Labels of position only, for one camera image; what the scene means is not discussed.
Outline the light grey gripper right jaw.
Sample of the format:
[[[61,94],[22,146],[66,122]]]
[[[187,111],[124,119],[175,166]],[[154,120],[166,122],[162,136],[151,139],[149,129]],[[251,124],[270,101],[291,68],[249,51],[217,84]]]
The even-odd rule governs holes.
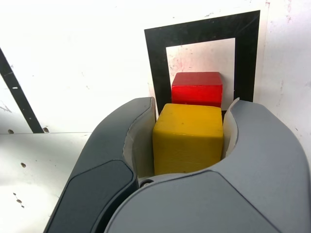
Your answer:
[[[227,110],[225,157],[152,177],[113,214],[108,233],[308,233],[311,174],[293,132],[261,104]]]

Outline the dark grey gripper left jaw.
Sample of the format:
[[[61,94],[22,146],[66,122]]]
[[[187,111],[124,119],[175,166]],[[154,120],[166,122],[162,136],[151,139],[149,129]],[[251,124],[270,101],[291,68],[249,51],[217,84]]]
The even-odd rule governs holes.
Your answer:
[[[102,233],[116,209],[154,175],[155,99],[133,99],[90,135],[45,228],[47,233]]]

